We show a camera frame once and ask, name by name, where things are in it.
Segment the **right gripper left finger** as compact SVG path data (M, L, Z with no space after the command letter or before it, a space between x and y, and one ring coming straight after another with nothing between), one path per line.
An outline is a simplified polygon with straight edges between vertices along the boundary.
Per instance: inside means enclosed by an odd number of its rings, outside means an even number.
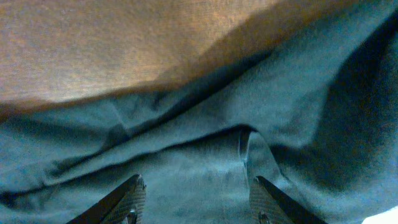
M136 174L67 224L142 224L146 184Z

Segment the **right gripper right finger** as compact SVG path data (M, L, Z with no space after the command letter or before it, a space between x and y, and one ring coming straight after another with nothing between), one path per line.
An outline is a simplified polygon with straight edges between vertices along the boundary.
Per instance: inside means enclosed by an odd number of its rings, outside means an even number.
M251 182L249 204L255 224L326 224L262 176Z

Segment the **dark green t-shirt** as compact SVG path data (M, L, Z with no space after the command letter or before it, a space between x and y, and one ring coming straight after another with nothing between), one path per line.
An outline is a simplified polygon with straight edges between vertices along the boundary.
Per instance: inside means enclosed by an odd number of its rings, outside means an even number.
M1 222L67 223L130 177L145 223L249 223L258 176L327 223L397 205L397 2L352 6L180 90L1 125Z

